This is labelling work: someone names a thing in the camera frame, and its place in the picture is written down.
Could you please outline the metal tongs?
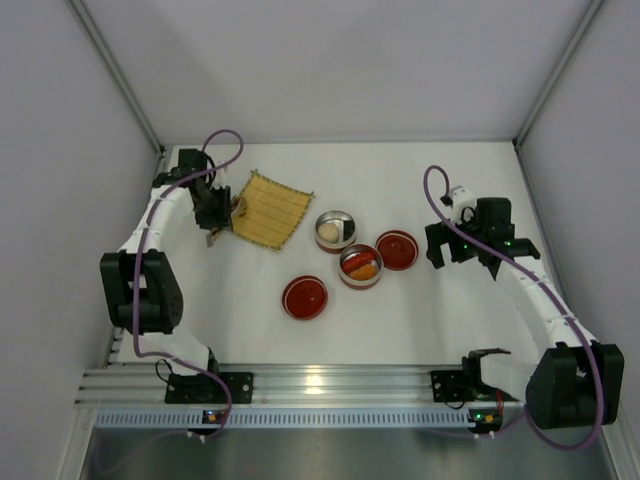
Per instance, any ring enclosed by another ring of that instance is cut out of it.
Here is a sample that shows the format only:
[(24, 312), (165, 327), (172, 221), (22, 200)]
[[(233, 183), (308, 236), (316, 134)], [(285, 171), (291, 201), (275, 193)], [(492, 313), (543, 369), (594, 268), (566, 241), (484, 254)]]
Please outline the metal tongs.
[(247, 202), (242, 196), (234, 196), (231, 201), (231, 215), (229, 225), (214, 227), (205, 235), (206, 247), (211, 248), (220, 235), (224, 232), (234, 232), (234, 222), (244, 217), (247, 212)]

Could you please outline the orange fried piece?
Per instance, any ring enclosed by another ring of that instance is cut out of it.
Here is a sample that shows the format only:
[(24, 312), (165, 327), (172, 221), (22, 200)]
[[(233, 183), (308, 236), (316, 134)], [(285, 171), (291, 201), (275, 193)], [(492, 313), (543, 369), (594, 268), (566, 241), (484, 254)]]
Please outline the orange fried piece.
[(374, 279), (377, 274), (377, 266), (374, 263), (368, 263), (350, 272), (349, 277), (354, 281), (369, 281)]

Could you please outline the rice ball with seaweed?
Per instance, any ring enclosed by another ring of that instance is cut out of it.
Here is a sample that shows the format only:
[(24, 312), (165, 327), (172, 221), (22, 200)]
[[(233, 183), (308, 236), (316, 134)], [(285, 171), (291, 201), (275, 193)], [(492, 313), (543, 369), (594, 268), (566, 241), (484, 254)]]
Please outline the rice ball with seaweed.
[(342, 236), (341, 242), (348, 242), (354, 235), (355, 222), (353, 220), (344, 220), (342, 222)]

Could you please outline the red sausage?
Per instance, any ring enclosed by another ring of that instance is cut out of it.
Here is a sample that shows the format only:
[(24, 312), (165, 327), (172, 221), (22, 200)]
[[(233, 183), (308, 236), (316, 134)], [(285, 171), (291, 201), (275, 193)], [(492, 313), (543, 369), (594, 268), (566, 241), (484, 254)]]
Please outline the red sausage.
[(351, 273), (352, 271), (361, 268), (363, 265), (374, 261), (376, 255), (370, 251), (358, 252), (341, 263), (341, 268), (345, 273)]

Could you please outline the round white bun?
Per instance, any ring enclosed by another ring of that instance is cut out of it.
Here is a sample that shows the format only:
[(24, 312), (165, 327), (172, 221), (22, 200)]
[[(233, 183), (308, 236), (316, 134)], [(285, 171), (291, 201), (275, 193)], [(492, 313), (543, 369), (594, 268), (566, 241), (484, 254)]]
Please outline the round white bun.
[(323, 223), (317, 229), (318, 237), (326, 243), (337, 243), (340, 239), (340, 230), (333, 223)]

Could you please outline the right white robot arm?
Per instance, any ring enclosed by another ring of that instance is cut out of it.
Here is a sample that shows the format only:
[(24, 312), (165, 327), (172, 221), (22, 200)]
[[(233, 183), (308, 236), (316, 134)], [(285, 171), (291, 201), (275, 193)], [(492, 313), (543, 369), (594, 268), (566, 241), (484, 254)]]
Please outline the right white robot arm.
[(516, 237), (510, 200), (476, 198), (464, 189), (440, 200), (452, 216), (426, 227), (428, 260), (444, 267), (444, 247), (454, 263), (477, 259), (513, 302), (537, 348), (535, 361), (499, 347), (470, 352), (463, 359), (470, 382), (524, 401), (543, 430), (614, 423), (623, 354), (580, 324), (533, 242)]

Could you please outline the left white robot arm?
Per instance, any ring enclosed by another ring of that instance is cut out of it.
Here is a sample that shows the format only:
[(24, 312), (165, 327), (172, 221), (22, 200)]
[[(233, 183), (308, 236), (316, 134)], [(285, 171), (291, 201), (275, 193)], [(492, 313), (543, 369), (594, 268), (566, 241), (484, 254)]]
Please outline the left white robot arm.
[(182, 149), (153, 181), (149, 204), (129, 239), (99, 264), (109, 318), (127, 331), (140, 358), (170, 362), (180, 375), (216, 374), (211, 349), (181, 325), (184, 296), (165, 247), (189, 220), (207, 241), (231, 231), (232, 196), (202, 150)]

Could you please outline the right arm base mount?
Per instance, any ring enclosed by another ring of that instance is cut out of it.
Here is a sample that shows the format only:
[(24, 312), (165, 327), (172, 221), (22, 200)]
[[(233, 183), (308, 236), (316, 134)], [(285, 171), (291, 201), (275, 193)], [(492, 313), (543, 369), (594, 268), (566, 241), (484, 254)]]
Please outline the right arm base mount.
[(480, 360), (493, 354), (509, 354), (509, 351), (500, 348), (473, 350), (461, 359), (460, 367), (432, 370), (434, 401), (460, 409), (468, 402), (497, 400), (499, 390), (481, 381)]

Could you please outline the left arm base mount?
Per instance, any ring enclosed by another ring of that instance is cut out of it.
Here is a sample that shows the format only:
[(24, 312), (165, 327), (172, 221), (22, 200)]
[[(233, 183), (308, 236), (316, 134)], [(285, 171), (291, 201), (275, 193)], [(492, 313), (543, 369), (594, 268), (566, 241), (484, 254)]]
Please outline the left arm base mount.
[[(229, 390), (232, 404), (252, 403), (253, 372), (221, 372), (218, 377)], [(227, 402), (227, 395), (219, 383), (201, 373), (178, 375), (170, 372), (164, 382), (166, 404), (224, 404)]]

